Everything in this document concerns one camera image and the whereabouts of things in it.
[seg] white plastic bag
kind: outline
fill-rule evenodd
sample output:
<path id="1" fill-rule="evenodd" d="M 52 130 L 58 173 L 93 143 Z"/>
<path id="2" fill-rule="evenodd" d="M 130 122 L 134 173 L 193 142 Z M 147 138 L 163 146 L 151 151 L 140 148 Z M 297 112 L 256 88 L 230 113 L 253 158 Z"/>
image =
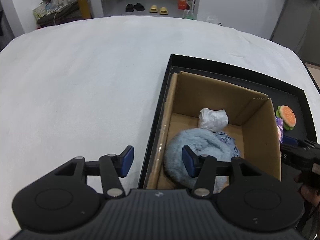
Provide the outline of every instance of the white plastic bag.
<path id="1" fill-rule="evenodd" d="M 213 111 L 203 108 L 200 111 L 198 127 L 212 132 L 220 132 L 228 125 L 228 122 L 226 111 Z"/>
<path id="2" fill-rule="evenodd" d="M 215 15 L 214 15 L 214 16 L 208 16 L 208 17 L 207 17 L 207 22 L 222 26 L 222 23 L 219 22 L 218 17 L 215 16 Z"/>

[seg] blue gripper pad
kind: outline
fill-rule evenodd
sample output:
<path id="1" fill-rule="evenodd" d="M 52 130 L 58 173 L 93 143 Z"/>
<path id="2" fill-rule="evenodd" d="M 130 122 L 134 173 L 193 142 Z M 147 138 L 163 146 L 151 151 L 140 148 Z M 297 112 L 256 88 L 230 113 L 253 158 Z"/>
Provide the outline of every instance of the blue gripper pad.
<path id="1" fill-rule="evenodd" d="M 187 152 L 185 147 L 182 148 L 182 161 L 190 177 L 196 177 L 196 168 L 194 167 L 193 159 Z"/>
<path id="2" fill-rule="evenodd" d="M 292 146 L 298 146 L 298 141 L 294 138 L 291 138 L 289 136 L 283 136 L 282 138 L 282 143 L 283 144 L 289 144 L 289 145 L 292 145 Z"/>
<path id="3" fill-rule="evenodd" d="M 133 146 L 128 146 L 125 149 L 126 153 L 123 156 L 122 167 L 120 169 L 120 177 L 125 177 L 128 175 L 128 172 L 131 168 L 134 158 L 134 148 Z"/>

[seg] white tablecloth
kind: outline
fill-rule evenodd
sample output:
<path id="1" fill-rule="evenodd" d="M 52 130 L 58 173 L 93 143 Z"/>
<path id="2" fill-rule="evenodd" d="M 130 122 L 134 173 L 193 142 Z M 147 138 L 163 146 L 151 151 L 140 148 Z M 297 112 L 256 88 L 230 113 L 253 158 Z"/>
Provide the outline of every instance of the white tablecloth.
<path id="1" fill-rule="evenodd" d="M 98 160 L 133 145 L 126 191 L 136 187 L 170 54 L 220 61 L 303 89 L 320 136 L 320 95 L 289 49 L 222 26 L 120 16 L 22 35 L 0 53 L 0 239 L 19 226 L 23 187 L 73 158 Z M 100 181 L 89 185 L 101 191 Z"/>

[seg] yellow slipper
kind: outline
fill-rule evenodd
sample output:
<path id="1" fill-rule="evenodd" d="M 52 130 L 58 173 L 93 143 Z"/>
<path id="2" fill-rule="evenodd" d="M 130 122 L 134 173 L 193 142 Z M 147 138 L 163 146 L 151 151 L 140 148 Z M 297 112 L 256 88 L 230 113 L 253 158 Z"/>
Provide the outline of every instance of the yellow slipper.
<path id="1" fill-rule="evenodd" d="M 168 10 L 166 7 L 161 7 L 160 8 L 160 14 L 161 15 L 167 15 L 168 14 Z"/>
<path id="2" fill-rule="evenodd" d="M 151 6 L 149 12 L 157 13 L 158 12 L 158 6 L 156 6 L 156 5 Z"/>

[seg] purple package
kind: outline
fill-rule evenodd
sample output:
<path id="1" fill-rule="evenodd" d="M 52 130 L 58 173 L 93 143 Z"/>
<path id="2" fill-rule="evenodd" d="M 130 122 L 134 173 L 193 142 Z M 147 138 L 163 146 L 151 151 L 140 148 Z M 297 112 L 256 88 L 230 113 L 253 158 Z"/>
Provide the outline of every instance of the purple package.
<path id="1" fill-rule="evenodd" d="M 282 138 L 283 138 L 283 120 L 276 116 L 276 123 L 277 123 L 277 127 L 278 127 L 279 141 L 280 141 L 280 143 L 282 143 Z"/>

